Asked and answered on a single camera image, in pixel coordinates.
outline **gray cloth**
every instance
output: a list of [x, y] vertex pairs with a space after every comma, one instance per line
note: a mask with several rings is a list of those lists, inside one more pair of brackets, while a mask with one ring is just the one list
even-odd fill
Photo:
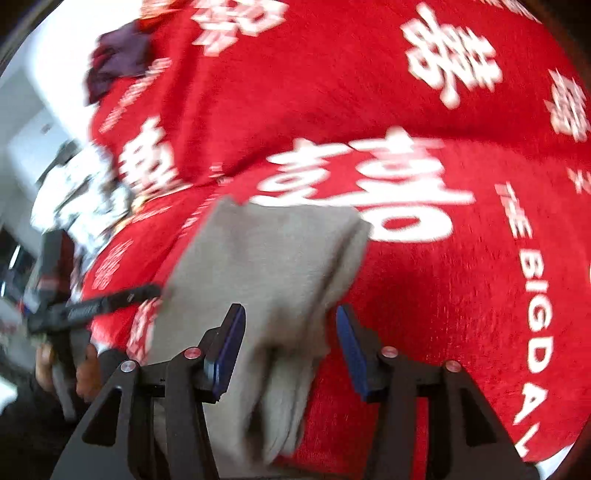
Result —
[[315, 368], [328, 353], [326, 313], [352, 284], [369, 230], [348, 207], [216, 206], [168, 281], [148, 358], [197, 345], [232, 303], [244, 305], [230, 387], [206, 406], [212, 444], [265, 463], [297, 447]]

